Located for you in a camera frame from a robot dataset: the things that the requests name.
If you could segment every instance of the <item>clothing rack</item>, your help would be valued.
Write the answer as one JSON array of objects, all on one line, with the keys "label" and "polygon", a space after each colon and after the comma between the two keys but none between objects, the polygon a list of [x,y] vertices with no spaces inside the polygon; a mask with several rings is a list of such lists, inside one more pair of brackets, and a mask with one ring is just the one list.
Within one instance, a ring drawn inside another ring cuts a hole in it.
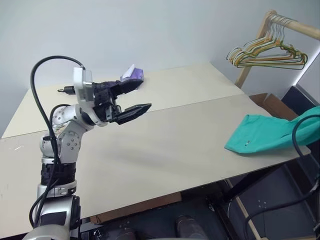
[{"label": "clothing rack", "polygon": [[[279,20],[275,16],[280,16],[277,14],[277,12],[275,10],[269,10],[265,14],[263,21],[262,21],[262,24],[260,26],[260,29],[258,31],[258,34],[256,35],[257,39],[263,38],[265,36],[266,32],[268,31],[269,19],[272,19],[271,20],[272,23],[279,24],[279,25],[284,26],[288,29],[294,30],[298,33],[307,35],[311,38],[314,38],[314,39],[317,39],[320,41],[320,29],[318,29],[314,26],[310,26],[310,25],[298,22],[298,21],[290,21],[288,24],[284,24],[284,21]],[[247,66],[241,70],[238,78],[236,79],[236,81],[234,83],[238,88],[241,88],[242,85],[244,84],[244,82],[250,72],[250,69],[251,69],[251,66]]]}]

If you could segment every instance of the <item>teal towel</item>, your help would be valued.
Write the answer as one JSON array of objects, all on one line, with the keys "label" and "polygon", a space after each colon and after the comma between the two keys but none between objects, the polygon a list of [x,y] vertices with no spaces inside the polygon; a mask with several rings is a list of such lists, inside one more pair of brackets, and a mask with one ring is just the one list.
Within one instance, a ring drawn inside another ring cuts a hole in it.
[{"label": "teal towel", "polygon": [[[292,121],[272,116],[246,115],[228,140],[225,149],[239,154],[256,153],[293,146],[292,131],[297,122],[310,115],[319,115],[320,106],[313,107]],[[320,117],[311,117],[296,131],[299,145],[320,139]]]}]

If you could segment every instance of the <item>floor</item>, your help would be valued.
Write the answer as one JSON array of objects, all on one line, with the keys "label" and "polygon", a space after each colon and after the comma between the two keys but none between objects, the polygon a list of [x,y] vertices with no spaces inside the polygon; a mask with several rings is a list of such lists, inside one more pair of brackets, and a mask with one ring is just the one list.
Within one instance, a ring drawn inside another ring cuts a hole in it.
[{"label": "floor", "polygon": [[[241,176],[234,177],[231,182],[236,184],[241,178]],[[249,213],[298,197],[299,193],[284,167],[276,170],[240,196]],[[209,239],[227,239],[221,223],[215,213],[208,208],[203,196],[110,221],[105,225],[102,232],[105,239],[109,240],[115,239],[119,232],[125,228],[135,229],[142,239],[175,237],[175,220],[181,215],[189,215],[195,218],[203,227]],[[229,219],[239,237],[244,239],[243,224],[245,218],[236,202],[230,204]],[[255,217],[253,222],[260,236],[267,237],[270,240],[314,236],[313,226],[315,223],[304,203],[266,212]]]}]

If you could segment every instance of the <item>table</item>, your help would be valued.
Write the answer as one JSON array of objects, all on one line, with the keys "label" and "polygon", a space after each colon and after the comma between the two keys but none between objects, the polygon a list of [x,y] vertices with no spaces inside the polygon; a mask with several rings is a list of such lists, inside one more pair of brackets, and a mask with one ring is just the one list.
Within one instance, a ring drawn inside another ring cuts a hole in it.
[{"label": "table", "polygon": [[[38,91],[47,112],[75,102],[56,89]],[[82,218],[298,157],[293,148],[247,156],[224,149],[246,114],[269,114],[209,63],[146,73],[143,87],[130,95],[118,103],[151,102],[151,111],[82,138],[76,173]],[[0,238],[31,230],[28,213],[40,182],[39,141],[46,128],[34,105],[28,92],[0,140]]]}]

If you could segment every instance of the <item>shoe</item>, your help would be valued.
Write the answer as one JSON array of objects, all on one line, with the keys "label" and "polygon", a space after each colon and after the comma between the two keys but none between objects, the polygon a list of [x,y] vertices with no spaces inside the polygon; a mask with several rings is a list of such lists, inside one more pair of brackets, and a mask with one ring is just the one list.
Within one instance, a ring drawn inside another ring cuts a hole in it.
[{"label": "shoe", "polygon": [[190,216],[180,216],[175,224],[178,238],[209,240],[203,228]]},{"label": "shoe", "polygon": [[135,230],[131,228],[123,230],[115,240],[136,240]]}]

